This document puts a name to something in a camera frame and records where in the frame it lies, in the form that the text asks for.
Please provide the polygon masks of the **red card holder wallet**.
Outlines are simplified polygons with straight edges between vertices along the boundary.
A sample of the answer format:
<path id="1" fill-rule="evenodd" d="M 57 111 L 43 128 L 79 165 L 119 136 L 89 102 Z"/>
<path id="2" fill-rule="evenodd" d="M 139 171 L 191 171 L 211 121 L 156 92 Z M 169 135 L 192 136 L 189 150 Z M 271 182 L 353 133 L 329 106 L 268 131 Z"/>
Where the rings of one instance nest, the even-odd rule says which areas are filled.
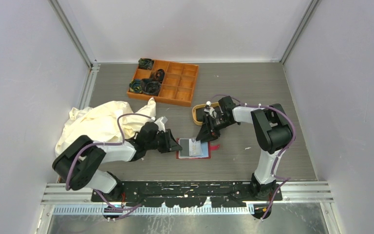
<path id="1" fill-rule="evenodd" d="M 177 143 L 182 146 L 182 150 L 176 152 L 177 159 L 208 159 L 213 151 L 220 148 L 220 144 L 202 143 L 194 138 L 179 138 Z"/>

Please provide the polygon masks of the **tan oval tray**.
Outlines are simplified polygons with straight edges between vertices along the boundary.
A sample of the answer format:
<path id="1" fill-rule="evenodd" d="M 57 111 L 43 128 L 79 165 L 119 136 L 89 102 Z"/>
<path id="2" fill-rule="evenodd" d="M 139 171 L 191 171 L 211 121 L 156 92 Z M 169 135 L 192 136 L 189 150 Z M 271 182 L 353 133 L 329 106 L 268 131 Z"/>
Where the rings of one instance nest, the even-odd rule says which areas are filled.
<path id="1" fill-rule="evenodd" d="M 206 107 L 206 104 L 200 104 L 200 105 L 196 105 L 192 108 L 192 118 L 193 118 L 193 122 L 197 125 L 197 126 L 202 126 L 203 124 L 203 115 L 204 115 L 204 108 Z"/>

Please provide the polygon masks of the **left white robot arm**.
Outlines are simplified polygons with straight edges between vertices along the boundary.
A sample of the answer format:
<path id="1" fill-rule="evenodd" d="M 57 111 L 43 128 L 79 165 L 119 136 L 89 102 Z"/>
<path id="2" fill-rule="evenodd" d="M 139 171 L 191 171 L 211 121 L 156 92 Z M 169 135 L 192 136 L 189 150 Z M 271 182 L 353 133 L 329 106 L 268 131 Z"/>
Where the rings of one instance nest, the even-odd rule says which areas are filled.
<path id="1" fill-rule="evenodd" d="M 99 166 L 113 161 L 137 161 L 150 150 L 170 153 L 182 150 L 182 146 L 162 123 L 148 122 L 124 142 L 94 142 L 87 135 L 79 136 L 54 160 L 52 168 L 65 181 L 67 190 L 91 188 L 110 201 L 117 201 L 124 191 L 122 181 L 111 172 L 99 170 Z"/>

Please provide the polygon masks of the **white credit card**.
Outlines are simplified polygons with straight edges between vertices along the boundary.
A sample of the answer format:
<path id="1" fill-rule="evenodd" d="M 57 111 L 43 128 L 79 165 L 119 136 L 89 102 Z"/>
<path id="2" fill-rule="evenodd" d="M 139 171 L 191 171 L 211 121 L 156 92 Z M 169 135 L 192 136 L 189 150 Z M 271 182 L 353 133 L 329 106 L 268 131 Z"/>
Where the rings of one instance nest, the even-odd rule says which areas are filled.
<path id="1" fill-rule="evenodd" d="M 201 142 L 196 140 L 196 138 L 190 138 L 189 141 L 189 153 L 190 156 L 201 156 L 202 155 L 202 147 Z"/>

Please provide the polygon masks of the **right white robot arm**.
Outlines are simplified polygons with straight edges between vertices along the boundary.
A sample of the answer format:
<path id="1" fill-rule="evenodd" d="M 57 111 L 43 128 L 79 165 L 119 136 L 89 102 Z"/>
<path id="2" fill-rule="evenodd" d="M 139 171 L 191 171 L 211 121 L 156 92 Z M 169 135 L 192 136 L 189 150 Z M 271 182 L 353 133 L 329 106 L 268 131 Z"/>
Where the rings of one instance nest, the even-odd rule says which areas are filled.
<path id="1" fill-rule="evenodd" d="M 220 137 L 221 130 L 228 126 L 252 124 L 261 155 L 250 180 L 249 193 L 256 200 L 263 200 L 277 188 L 279 176 L 276 172 L 281 156 L 296 138 L 294 124 L 278 103 L 270 106 L 248 106 L 234 102 L 231 96 L 224 96 L 218 104 L 219 109 L 216 110 L 210 101 L 206 103 L 202 126 L 196 140 L 214 141 Z"/>

